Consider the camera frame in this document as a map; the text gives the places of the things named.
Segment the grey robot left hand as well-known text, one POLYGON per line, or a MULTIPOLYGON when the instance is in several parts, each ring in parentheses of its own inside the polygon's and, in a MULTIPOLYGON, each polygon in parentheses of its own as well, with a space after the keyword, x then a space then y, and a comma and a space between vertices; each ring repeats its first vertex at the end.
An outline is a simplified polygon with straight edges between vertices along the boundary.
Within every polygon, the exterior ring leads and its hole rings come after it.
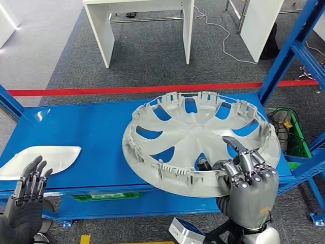
POLYGON ((42 226, 44 192, 51 168, 41 176, 47 161, 38 156, 27 165, 1 215, 1 243, 31 243, 42 226))

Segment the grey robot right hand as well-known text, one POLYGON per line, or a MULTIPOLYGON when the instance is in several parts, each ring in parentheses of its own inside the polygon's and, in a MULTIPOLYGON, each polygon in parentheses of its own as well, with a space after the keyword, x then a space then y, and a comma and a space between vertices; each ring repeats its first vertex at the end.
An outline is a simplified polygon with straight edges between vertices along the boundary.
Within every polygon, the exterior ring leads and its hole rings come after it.
POLYGON ((256 149, 247 149, 238 140, 223 136, 232 147, 234 159, 218 163, 228 175, 229 195, 217 197, 216 205, 232 222, 250 230, 260 229, 270 216, 279 186, 279 174, 256 149))

